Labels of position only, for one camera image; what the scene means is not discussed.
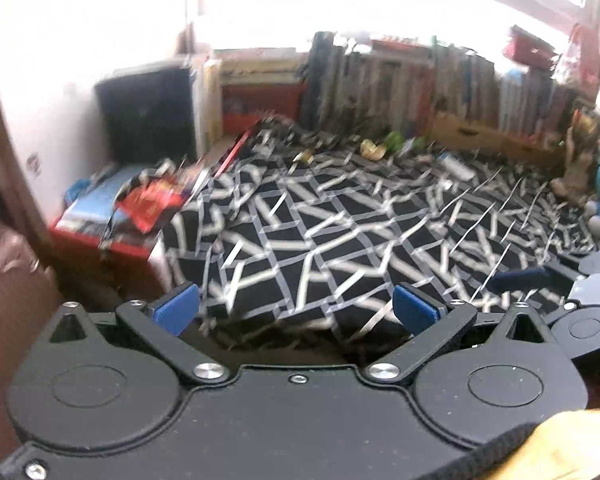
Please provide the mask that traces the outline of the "person's left hand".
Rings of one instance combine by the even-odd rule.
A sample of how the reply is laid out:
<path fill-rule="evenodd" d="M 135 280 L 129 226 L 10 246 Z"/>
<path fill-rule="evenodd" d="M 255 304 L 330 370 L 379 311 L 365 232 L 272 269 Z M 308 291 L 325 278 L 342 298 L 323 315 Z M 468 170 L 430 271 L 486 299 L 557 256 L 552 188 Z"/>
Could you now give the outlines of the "person's left hand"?
<path fill-rule="evenodd" d="M 483 479 L 596 479 L 600 477 L 600 410 L 561 412 Z"/>

